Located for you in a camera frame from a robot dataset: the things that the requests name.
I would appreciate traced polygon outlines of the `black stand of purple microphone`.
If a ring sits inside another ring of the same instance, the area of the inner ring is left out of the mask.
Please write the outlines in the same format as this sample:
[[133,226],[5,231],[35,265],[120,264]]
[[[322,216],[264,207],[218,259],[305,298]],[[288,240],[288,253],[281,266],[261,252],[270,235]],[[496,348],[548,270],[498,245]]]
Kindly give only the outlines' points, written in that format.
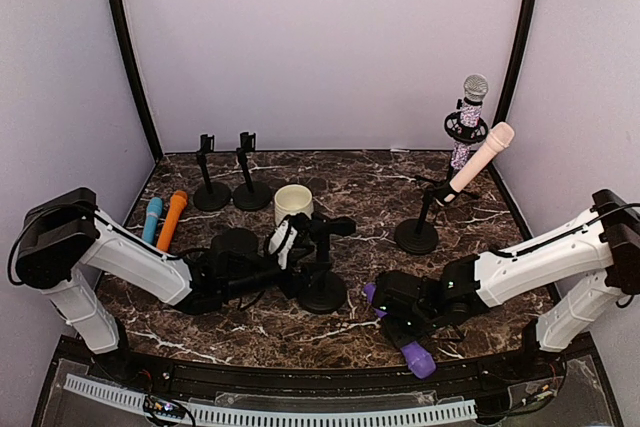
[[297,297],[300,307],[316,315],[336,312],[347,299],[346,284],[332,271],[331,236],[347,237],[356,231],[356,222],[347,216],[334,219],[313,214],[308,238],[315,245],[315,262],[308,268],[309,284]]

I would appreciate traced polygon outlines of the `purple toy microphone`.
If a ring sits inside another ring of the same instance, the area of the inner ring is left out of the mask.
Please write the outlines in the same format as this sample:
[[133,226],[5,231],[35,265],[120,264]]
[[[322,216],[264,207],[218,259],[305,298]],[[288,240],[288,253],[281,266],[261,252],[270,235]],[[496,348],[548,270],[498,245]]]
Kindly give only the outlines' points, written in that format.
[[407,333],[400,322],[384,310],[374,308],[374,312],[381,319],[381,326],[387,338],[402,353],[408,369],[418,379],[431,376],[436,371],[436,363],[417,338]]

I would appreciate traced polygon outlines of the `black stand of orange microphone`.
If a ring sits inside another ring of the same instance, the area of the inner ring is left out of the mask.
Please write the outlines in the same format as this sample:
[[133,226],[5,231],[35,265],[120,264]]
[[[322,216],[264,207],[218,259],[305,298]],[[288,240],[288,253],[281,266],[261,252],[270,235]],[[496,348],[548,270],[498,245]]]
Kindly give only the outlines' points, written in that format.
[[236,187],[232,193],[234,205],[247,212],[255,212],[269,205],[272,200],[272,190],[264,182],[254,181],[248,166],[248,154],[256,150],[256,134],[248,131],[239,134],[239,146],[236,157],[244,182]]

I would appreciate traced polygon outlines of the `black stand of pink microphone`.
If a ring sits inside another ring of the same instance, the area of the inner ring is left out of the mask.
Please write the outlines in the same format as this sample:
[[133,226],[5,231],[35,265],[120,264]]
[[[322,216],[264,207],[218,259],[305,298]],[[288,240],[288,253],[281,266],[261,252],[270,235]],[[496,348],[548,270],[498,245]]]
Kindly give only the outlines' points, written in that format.
[[396,226],[394,241],[401,250],[411,255],[426,255],[437,247],[439,235],[434,225],[427,221],[433,200],[433,188],[427,187],[423,193],[419,216],[405,219]]

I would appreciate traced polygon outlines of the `black stand of blue microphone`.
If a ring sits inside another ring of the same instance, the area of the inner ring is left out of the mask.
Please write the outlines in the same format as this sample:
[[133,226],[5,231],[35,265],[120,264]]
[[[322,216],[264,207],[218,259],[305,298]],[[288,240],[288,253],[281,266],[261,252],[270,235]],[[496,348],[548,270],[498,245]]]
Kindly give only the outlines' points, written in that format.
[[196,189],[193,203],[198,210],[204,212],[219,211],[231,200],[229,187],[224,183],[213,181],[209,174],[207,155],[214,151],[214,142],[214,135],[201,134],[199,149],[196,151],[196,162],[200,168],[203,183]]

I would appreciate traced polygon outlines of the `orange toy microphone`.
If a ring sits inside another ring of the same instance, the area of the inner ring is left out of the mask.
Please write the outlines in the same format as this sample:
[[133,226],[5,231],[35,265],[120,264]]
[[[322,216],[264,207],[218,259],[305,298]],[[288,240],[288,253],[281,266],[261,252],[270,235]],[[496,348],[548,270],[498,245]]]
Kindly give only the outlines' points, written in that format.
[[180,217],[187,204],[188,195],[185,191],[178,190],[171,196],[169,210],[156,243],[156,248],[160,251],[169,251]]

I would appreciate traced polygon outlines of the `blue toy microphone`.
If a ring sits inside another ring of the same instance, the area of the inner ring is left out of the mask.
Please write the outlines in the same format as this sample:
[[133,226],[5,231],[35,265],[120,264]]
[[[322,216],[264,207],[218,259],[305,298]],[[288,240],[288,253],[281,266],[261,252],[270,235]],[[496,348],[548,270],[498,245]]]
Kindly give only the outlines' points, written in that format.
[[153,245],[158,221],[163,212],[163,200],[159,197],[152,197],[146,208],[145,223],[142,232],[142,240]]

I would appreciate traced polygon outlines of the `black shock mount tripod stand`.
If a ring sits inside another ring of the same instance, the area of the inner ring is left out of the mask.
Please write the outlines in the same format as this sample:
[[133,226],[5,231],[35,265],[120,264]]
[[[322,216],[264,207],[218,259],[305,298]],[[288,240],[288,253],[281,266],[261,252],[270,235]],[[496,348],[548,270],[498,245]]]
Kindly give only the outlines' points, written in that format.
[[452,202],[459,195],[459,191],[451,187],[450,181],[468,162],[471,147],[482,143],[489,132],[489,128],[482,118],[477,117],[475,120],[470,120],[462,111],[449,114],[445,118],[444,128],[447,135],[454,140],[454,149],[446,179],[437,181],[420,175],[413,178],[414,181],[429,183],[434,188],[434,197],[441,205]]

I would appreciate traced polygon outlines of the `pale pink toy microphone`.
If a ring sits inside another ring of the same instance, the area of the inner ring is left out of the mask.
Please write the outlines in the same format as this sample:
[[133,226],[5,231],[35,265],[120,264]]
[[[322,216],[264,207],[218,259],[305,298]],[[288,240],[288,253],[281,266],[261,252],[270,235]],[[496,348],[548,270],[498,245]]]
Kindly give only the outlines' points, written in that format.
[[514,129],[506,122],[493,127],[481,147],[453,178],[434,190],[435,201],[441,206],[450,204],[499,153],[509,147],[514,137]]

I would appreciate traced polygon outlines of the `silver glitter microphone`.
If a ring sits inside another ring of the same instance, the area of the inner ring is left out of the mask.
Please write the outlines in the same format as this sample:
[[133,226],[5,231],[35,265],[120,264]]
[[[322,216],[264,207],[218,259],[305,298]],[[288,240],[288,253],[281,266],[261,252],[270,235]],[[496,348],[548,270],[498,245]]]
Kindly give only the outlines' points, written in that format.
[[458,111],[462,111],[470,120],[481,118],[484,98],[489,91],[487,79],[481,74],[468,76],[463,84],[464,96]]

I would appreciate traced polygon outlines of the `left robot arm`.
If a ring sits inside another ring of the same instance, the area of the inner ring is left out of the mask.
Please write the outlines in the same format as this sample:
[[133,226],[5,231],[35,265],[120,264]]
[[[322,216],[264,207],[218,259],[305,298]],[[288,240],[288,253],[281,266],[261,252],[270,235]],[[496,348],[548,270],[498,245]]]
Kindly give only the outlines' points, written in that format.
[[303,213],[285,216],[264,251],[257,249],[252,232],[230,229],[189,260],[128,232],[98,208],[92,190],[81,187],[25,215],[7,260],[8,279],[47,296],[89,350],[102,355],[103,368],[120,383],[131,383],[141,374],[140,359],[124,347],[117,320],[97,299],[80,266],[118,277],[179,312],[201,315],[272,286],[296,296],[304,281],[290,253],[310,227]]

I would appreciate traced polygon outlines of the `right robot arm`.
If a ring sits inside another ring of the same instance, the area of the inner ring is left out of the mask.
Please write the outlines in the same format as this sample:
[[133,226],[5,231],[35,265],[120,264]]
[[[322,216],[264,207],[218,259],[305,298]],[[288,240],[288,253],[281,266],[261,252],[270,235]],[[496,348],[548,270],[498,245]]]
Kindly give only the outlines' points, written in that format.
[[506,301],[566,277],[580,281],[533,322],[534,342],[516,352],[510,371],[534,379],[549,353],[573,338],[609,306],[639,294],[639,206],[608,189],[576,218],[543,235],[502,250],[448,263],[439,279],[387,271],[365,294],[399,347],[441,328],[459,326]]

